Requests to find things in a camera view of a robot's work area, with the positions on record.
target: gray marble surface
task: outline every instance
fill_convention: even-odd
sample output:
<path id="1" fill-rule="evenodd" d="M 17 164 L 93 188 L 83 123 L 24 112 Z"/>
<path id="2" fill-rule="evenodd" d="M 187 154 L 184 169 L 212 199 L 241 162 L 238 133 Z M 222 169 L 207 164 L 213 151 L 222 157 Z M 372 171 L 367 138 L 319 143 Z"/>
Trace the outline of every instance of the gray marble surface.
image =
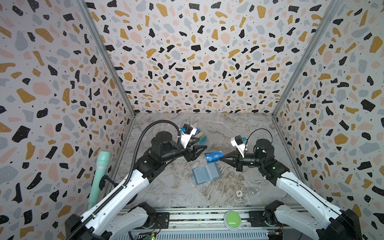
<path id="1" fill-rule="evenodd" d="M 129 172 L 132 154 L 143 129 L 151 122 L 160 119 L 173 121 L 179 127 L 188 123 L 200 128 L 209 139 L 205 152 L 222 151 L 223 154 L 235 150 L 230 143 L 230 138 L 237 135 L 248 137 L 253 130 L 266 128 L 273 136 L 275 158 L 294 172 L 272 122 L 271 114 L 139 113 L 118 169 L 117 182 L 120 182 Z M 155 125 L 144 136 L 137 158 L 151 146 L 151 139 L 159 131 L 169 131 L 174 141 L 177 140 L 177 131 L 173 126 L 166 123 Z M 258 130 L 250 137 L 249 146 L 253 147 L 259 138 L 270 140 L 271 136 L 265 130 Z M 204 154 L 193 162 L 186 162 L 184 158 L 175 160 L 127 207 L 136 206 L 144 201 L 153 207 L 266 205 L 274 200 L 280 200 L 286 204 L 297 203 L 287 193 L 265 180 L 258 169 L 244 167 L 243 172 L 236 172 L 233 167 L 224 162 L 217 163 L 222 177 L 196 185 L 192 169 L 204 164 L 206 164 Z M 237 190 L 242 191 L 242 197 L 237 197 Z"/>

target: mint green microphone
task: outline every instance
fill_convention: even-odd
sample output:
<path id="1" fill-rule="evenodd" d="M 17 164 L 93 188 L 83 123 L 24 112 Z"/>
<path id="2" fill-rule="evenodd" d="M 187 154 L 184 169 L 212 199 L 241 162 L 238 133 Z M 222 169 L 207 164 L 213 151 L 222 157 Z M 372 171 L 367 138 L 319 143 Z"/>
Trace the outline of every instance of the mint green microphone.
<path id="1" fill-rule="evenodd" d="M 96 161 L 96 171 L 92 182 L 91 193 L 88 199 L 88 210 L 95 206 L 99 201 L 100 188 L 99 183 L 101 178 L 105 175 L 105 171 L 109 165 L 111 153 L 106 151 L 100 151 Z"/>

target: terrazzo wallpaper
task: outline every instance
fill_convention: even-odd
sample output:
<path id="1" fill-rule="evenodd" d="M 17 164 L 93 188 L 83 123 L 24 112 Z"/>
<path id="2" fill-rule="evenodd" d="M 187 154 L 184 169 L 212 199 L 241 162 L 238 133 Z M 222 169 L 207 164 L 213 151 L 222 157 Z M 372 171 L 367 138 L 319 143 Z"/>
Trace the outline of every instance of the terrazzo wallpaper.
<path id="1" fill-rule="evenodd" d="M 64 239 L 126 106 L 69 0 L 0 3 L 0 239 Z"/>
<path id="2" fill-rule="evenodd" d="M 137 113 L 268 113 L 330 1 L 86 2 Z"/>
<path id="3" fill-rule="evenodd" d="M 308 186 L 383 239 L 383 1 L 344 2 L 277 114 Z"/>

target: robotic arm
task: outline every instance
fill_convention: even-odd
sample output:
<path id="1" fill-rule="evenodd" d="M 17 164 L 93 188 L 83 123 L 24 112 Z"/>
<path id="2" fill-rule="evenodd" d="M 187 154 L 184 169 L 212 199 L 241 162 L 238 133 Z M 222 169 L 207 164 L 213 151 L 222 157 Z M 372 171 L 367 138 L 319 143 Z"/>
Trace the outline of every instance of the robotic arm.
<path id="1" fill-rule="evenodd" d="M 161 122 L 171 123 L 166 120 L 157 121 L 157 123 Z M 150 124 L 143 131 L 141 139 L 147 129 L 154 124 Z M 72 214 L 65 221 L 67 240 L 116 239 L 134 228 L 150 228 L 156 224 L 154 223 L 156 211 L 146 202 L 139 204 L 123 216 L 117 218 L 115 216 L 172 161 L 179 157 L 184 157 L 187 162 L 194 161 L 207 148 L 203 145 L 192 146 L 199 141 L 199 138 L 192 137 L 197 130 L 194 126 L 184 124 L 178 130 L 180 145 L 172 140 L 171 133 L 166 131 L 157 133 L 151 140 L 152 147 L 134 163 L 131 175 L 128 174 L 103 200 L 81 216 Z"/>
<path id="2" fill-rule="evenodd" d="M 236 150 L 220 158 L 236 171 L 243 166 L 257 167 L 264 178 L 291 195 L 314 218 L 308 217 L 275 200 L 265 207 L 264 220 L 270 225 L 289 225 L 314 240 L 361 240 L 359 218 L 352 210 L 341 210 L 301 182 L 274 156 L 274 147 L 266 139 L 259 139 L 253 153 L 246 152 L 246 139 L 240 135 L 231 139 Z"/>

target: green dome button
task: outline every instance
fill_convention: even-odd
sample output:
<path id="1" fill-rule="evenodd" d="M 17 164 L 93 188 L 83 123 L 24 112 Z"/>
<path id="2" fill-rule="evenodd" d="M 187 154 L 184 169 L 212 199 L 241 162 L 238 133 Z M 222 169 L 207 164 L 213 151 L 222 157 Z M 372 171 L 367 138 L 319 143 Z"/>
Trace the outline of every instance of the green dome button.
<path id="1" fill-rule="evenodd" d="M 240 215 L 235 211 L 228 211 L 224 216 L 224 223 L 230 230 L 237 230 L 241 225 Z"/>

